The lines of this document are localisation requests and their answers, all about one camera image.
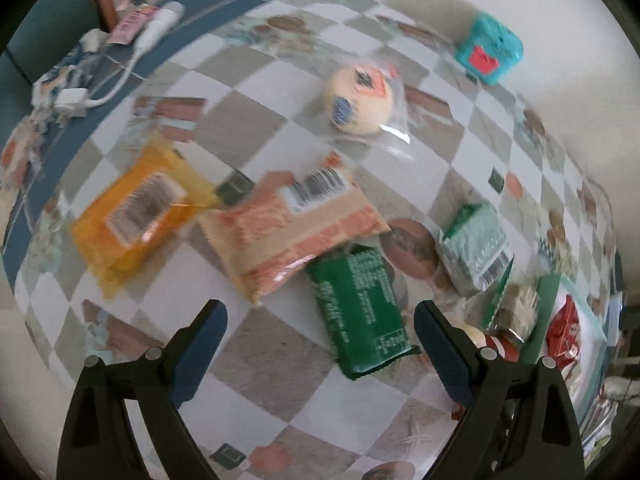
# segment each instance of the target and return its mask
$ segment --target snack package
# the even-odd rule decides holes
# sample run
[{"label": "snack package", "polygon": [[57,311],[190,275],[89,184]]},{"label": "snack package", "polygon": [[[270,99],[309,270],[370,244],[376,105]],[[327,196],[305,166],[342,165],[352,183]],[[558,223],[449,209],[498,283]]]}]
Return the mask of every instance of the snack package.
[{"label": "snack package", "polygon": [[326,120],[343,139],[379,146],[411,159],[404,85],[389,60],[347,57],[328,74],[322,93]]},{"label": "snack package", "polygon": [[546,345],[560,371],[580,360],[580,320],[574,298],[568,294],[546,330]]},{"label": "snack package", "polygon": [[336,153],[303,180],[198,221],[229,278],[254,304],[336,245],[389,229]]},{"label": "snack package", "polygon": [[451,281],[466,297],[487,290],[513,258],[507,235],[488,202],[463,206],[440,235],[437,249]]},{"label": "snack package", "polygon": [[535,284],[510,283],[503,291],[492,320],[486,327],[487,331],[504,335],[516,348],[520,348],[526,343],[538,320],[539,300]]},{"label": "snack package", "polygon": [[112,298],[151,250],[197,212],[220,200],[161,136],[153,136],[137,162],[100,195],[71,227],[78,251]]},{"label": "snack package", "polygon": [[351,380],[380,370],[405,355],[419,354],[409,343],[384,258],[369,247],[335,250],[307,267],[316,298]]}]

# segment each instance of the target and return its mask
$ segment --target red package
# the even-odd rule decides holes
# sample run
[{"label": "red package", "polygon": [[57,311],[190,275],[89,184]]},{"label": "red package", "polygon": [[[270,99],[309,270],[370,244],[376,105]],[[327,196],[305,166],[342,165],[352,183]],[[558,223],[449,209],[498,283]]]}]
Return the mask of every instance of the red package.
[{"label": "red package", "polygon": [[580,320],[574,298],[566,295],[566,301],[554,316],[546,331],[549,357],[563,370],[580,360]]}]

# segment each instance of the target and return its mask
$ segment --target red label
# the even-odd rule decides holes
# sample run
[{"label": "red label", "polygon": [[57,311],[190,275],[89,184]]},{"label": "red label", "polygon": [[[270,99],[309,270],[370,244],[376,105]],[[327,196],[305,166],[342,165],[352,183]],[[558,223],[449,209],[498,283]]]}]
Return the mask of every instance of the red label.
[{"label": "red label", "polygon": [[473,54],[469,56],[469,64],[484,75],[489,75],[500,66],[500,62],[495,57],[489,56],[479,45],[474,47]]}]

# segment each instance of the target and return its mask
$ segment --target barcode label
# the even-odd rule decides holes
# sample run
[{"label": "barcode label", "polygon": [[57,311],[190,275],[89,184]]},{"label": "barcode label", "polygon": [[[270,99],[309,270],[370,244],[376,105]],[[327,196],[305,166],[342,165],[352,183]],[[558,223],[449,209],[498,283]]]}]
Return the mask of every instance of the barcode label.
[{"label": "barcode label", "polygon": [[487,290],[495,280],[502,276],[502,273],[509,265],[513,254],[509,254],[504,249],[500,251],[495,261],[488,267],[488,269],[480,276],[479,285],[480,290]]},{"label": "barcode label", "polygon": [[186,194],[164,173],[154,173],[109,215],[107,227],[128,247]]},{"label": "barcode label", "polygon": [[315,208],[351,189],[350,184],[333,168],[320,168],[302,181],[280,190],[292,213],[299,214]]}]

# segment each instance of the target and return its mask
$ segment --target checkered tablecloth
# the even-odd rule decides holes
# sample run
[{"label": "checkered tablecloth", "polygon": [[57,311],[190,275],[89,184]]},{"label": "checkered tablecloth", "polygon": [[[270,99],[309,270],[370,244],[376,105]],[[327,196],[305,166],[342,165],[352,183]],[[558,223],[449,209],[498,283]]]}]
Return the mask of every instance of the checkered tablecloth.
[{"label": "checkered tablecloth", "polygon": [[[304,25],[289,20],[298,30],[271,27],[261,39],[255,27],[273,16]],[[87,353],[126,358],[136,344],[166,342],[208,299],[226,304],[221,346],[195,398],[180,409],[222,480],[359,479],[391,461],[411,463],[414,478],[422,478],[455,427],[455,406],[420,356],[357,381],[345,378],[306,276],[252,308],[194,224],[105,301],[69,226],[131,163],[126,131],[136,96],[207,100],[194,141],[180,150],[213,183],[234,170],[254,182],[274,170],[302,176],[338,150],[385,219],[409,219],[437,239],[460,206],[488,200],[515,253],[516,276],[562,266],[591,303],[607,301],[610,221],[574,161],[548,133],[532,130],[519,94],[470,80],[446,41],[407,33],[395,20],[416,25],[372,0],[265,0],[210,30],[138,78],[79,149],[34,226],[15,296],[42,358],[69,386]],[[347,52],[396,61],[414,96],[416,161],[343,142],[319,113],[319,63]],[[444,108],[430,110],[421,101],[428,94]],[[409,320],[418,301],[449,290],[393,267]],[[151,474],[162,478],[140,412],[133,403],[130,409]]]}]

